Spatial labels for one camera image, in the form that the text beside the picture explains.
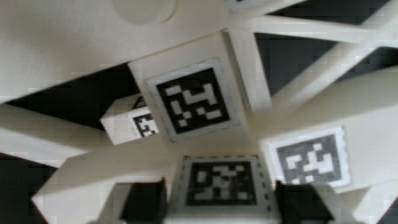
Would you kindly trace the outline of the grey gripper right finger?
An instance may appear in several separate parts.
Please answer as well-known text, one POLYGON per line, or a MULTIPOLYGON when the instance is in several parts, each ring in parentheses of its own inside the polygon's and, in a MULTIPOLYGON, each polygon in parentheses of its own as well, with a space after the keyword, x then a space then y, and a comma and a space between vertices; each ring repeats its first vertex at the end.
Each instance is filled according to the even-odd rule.
POLYGON ((276 182, 276 198, 283 224, 329 224, 333 213, 309 184, 276 182))

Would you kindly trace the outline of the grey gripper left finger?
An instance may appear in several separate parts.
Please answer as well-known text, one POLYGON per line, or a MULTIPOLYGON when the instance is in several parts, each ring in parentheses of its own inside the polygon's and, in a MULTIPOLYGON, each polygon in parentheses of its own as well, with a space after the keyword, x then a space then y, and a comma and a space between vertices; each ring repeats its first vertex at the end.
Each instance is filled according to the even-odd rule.
POLYGON ((126 197, 121 220, 126 224, 164 224, 166 210, 166 180, 153 183, 135 183, 126 197))

